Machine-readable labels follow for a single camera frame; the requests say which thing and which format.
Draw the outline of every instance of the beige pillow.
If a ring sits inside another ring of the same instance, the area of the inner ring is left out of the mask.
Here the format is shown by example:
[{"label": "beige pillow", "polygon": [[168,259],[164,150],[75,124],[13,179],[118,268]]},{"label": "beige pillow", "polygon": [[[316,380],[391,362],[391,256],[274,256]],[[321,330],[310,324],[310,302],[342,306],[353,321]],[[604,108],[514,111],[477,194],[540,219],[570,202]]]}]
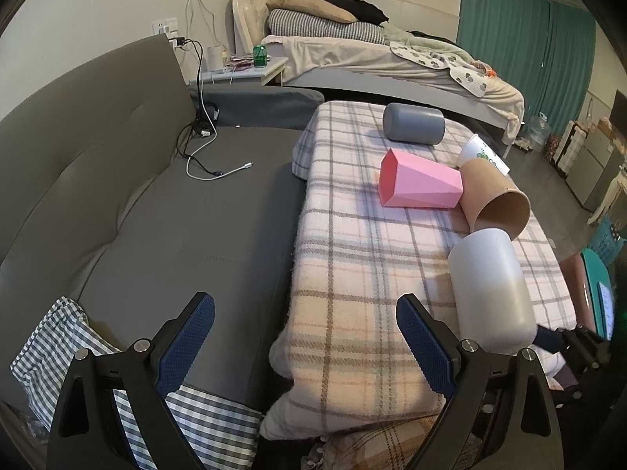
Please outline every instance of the beige pillow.
[{"label": "beige pillow", "polygon": [[348,10],[340,9],[325,0],[268,0],[270,10],[286,9],[305,12],[317,17],[324,17],[338,23],[356,23],[357,18]]}]

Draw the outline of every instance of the wall outlet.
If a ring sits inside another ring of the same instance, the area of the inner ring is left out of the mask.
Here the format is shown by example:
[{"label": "wall outlet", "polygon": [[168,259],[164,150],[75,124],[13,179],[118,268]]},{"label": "wall outlet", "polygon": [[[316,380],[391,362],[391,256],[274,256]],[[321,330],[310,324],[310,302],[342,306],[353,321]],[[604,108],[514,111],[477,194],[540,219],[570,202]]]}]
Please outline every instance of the wall outlet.
[{"label": "wall outlet", "polygon": [[152,34],[165,34],[168,39],[175,39],[179,36],[179,20],[175,17],[169,17],[153,21]]}]

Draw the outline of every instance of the bed frame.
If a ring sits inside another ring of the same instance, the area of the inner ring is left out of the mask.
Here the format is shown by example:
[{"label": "bed frame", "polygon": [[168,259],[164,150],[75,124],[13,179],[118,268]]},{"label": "bed frame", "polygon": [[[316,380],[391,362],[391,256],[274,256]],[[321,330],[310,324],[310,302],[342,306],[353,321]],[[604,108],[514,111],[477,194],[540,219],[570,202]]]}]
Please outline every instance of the bed frame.
[{"label": "bed frame", "polygon": [[[251,54],[253,47],[269,34],[266,27],[269,14],[266,1],[233,0],[233,23],[237,54]],[[268,44],[266,47],[270,55],[284,56],[280,44]],[[507,118],[496,114],[483,103],[446,90],[424,86],[415,81],[396,80],[376,74],[325,67],[324,69],[312,69],[305,72],[284,83],[284,85],[380,94],[447,109],[503,130],[507,128]],[[510,148],[511,144],[507,146],[504,157],[507,156]]]}]

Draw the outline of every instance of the sofa cushion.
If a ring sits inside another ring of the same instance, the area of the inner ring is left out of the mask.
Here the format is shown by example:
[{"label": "sofa cushion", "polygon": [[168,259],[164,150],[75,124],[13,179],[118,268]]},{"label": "sofa cushion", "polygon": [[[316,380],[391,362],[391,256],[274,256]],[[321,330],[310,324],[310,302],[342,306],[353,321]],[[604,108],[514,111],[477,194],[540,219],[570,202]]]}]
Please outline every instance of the sofa cushion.
[{"label": "sofa cushion", "polygon": [[[213,182],[190,179],[186,162],[175,159],[136,202],[85,285],[80,303],[93,328],[126,348],[154,336],[205,291],[216,319],[186,382],[259,409],[305,192],[291,166],[300,135],[219,129],[198,154],[203,164],[212,171],[253,167]],[[200,144],[193,140],[190,149]]]},{"label": "sofa cushion", "polygon": [[[196,83],[189,93],[198,107]],[[211,114],[215,104],[219,110],[216,125],[221,127],[280,127],[305,130],[324,96],[315,90],[289,86],[260,86],[259,83],[211,84],[203,87],[203,100]]]},{"label": "sofa cushion", "polygon": [[149,37],[43,87],[0,121],[0,399],[9,364],[52,304],[80,300],[133,203],[194,117],[172,47]]}]

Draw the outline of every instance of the green soda can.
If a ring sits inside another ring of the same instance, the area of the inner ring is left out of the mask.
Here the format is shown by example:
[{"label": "green soda can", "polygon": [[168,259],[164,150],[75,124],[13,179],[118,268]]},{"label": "green soda can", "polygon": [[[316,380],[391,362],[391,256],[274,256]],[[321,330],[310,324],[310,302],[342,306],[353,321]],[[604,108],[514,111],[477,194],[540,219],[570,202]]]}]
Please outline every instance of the green soda can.
[{"label": "green soda can", "polygon": [[268,51],[264,45],[253,47],[253,65],[255,67],[265,67],[268,65]]}]

